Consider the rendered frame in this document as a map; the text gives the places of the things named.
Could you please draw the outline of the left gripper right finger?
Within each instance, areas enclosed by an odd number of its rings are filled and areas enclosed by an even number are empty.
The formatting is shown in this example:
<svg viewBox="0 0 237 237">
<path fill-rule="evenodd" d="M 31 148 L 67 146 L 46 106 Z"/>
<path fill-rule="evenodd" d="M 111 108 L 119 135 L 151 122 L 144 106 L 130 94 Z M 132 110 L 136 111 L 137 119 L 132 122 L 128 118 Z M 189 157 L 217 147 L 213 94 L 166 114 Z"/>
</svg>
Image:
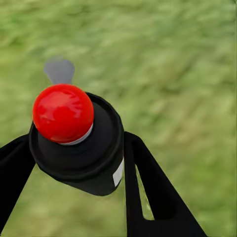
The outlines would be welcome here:
<svg viewBox="0 0 237 237">
<path fill-rule="evenodd" d="M 125 131 L 123 154 L 127 237 L 207 237 L 139 136 Z M 135 164 L 154 220 L 143 217 Z"/>
</svg>

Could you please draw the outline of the pesticide atomizer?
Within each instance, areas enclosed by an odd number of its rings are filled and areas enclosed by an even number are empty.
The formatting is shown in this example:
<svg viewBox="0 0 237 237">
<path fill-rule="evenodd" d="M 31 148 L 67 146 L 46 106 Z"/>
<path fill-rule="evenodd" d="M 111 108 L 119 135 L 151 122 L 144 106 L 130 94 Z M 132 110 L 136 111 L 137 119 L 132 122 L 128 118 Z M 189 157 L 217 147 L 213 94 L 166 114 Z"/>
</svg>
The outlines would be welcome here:
<svg viewBox="0 0 237 237">
<path fill-rule="evenodd" d="M 71 85 L 74 63 L 54 58 L 44 71 L 53 85 L 34 102 L 29 149 L 41 171 L 96 196 L 117 190 L 123 172 L 124 128 L 103 97 Z"/>
</svg>

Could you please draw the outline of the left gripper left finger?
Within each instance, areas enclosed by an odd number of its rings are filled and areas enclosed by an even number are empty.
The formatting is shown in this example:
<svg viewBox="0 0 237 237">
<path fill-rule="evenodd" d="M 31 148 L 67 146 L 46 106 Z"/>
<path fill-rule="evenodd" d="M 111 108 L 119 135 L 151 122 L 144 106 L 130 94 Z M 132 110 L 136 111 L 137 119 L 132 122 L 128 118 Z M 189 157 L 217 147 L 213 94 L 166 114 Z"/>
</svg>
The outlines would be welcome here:
<svg viewBox="0 0 237 237">
<path fill-rule="evenodd" d="M 0 148 L 0 234 L 34 166 L 29 134 Z"/>
</svg>

